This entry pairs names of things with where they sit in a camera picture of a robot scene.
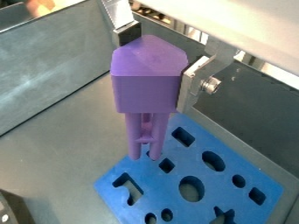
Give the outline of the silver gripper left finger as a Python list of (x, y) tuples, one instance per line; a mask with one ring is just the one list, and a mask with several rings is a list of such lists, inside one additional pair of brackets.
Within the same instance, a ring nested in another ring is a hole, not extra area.
[(116, 46), (124, 46), (142, 36), (142, 24), (135, 20), (128, 0), (102, 0)]

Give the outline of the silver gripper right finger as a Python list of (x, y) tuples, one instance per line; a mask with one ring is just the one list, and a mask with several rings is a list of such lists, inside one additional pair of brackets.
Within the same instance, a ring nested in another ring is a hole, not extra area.
[(212, 95), (220, 87), (220, 80), (214, 75), (232, 62), (238, 48), (214, 37), (208, 37), (204, 52), (210, 55), (200, 56), (182, 72), (182, 86), (178, 96), (176, 110), (186, 113), (206, 92)]

